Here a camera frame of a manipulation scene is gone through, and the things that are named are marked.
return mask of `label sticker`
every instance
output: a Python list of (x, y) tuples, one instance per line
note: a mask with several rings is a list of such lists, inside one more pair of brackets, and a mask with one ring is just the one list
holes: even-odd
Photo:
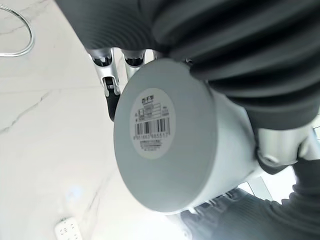
[(142, 157), (158, 159), (169, 150), (176, 133), (176, 112), (163, 90), (144, 90), (133, 103), (129, 121), (133, 146)]

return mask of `metal ring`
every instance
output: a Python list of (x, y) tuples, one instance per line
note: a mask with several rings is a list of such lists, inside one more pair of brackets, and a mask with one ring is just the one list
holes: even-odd
[(19, 51), (15, 51), (15, 52), (0, 52), (0, 57), (9, 57), (9, 58), (10, 57), (20, 57), (20, 56), (23, 56), (23, 55), (29, 53), (35, 45), (35, 35), (30, 27), (28, 20), (24, 16), (20, 15), (19, 13), (17, 13), (16, 11), (14, 11), (8, 7), (0, 5), (0, 9), (5, 10), (6, 12), (11, 13), (11, 14), (15, 15), (17, 18), (19, 18), (23, 22), (23, 24), (26, 26), (26, 28), (28, 29), (28, 32), (30, 35), (29, 43), (25, 48), (23, 48)]

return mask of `white marble floor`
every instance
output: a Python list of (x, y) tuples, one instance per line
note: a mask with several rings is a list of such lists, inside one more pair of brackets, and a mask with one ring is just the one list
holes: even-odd
[[(0, 58), (0, 240), (55, 240), (55, 225), (68, 217), (75, 217), (84, 240), (179, 239), (121, 180), (103, 89), (54, 2), (1, 4), (31, 22), (36, 44), (28, 55)], [(18, 20), (4, 12), (0, 20), (0, 52), (26, 44)], [(116, 62), (124, 85), (119, 51)], [(292, 177), (285, 174), (278, 178)], [(282, 198), (291, 184), (290, 178), (270, 188)]]

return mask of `electrical outlet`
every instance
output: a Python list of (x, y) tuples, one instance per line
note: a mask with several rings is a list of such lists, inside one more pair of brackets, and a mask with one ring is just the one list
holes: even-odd
[(54, 232), (57, 240), (83, 240), (74, 217), (59, 222), (55, 226)]

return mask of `power strip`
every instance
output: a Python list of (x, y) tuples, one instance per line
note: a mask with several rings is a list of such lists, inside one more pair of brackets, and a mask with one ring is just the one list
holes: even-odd
[(55, 226), (54, 232), (57, 240), (83, 240), (74, 217), (59, 222)]

